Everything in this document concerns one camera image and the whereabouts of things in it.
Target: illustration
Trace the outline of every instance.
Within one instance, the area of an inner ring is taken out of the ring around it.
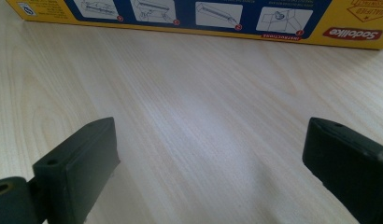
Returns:
[[[235,28],[239,25],[242,13],[241,5],[196,2],[196,24]]]
[[[176,19],[173,0],[152,2],[146,0],[130,0],[137,21],[173,23]]]
[[[264,7],[256,30],[287,34],[303,33],[312,14],[312,10]]]
[[[119,13],[113,0],[74,0],[85,18],[116,20]]]

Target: wood grain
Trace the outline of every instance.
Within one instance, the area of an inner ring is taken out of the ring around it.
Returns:
[[[357,223],[303,145],[310,117],[383,145],[383,50],[26,22],[0,1],[0,178],[110,116],[121,165],[86,223]]]

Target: yellow box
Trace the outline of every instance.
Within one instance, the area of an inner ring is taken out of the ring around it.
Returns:
[[[7,0],[26,21],[383,49],[383,0]]]

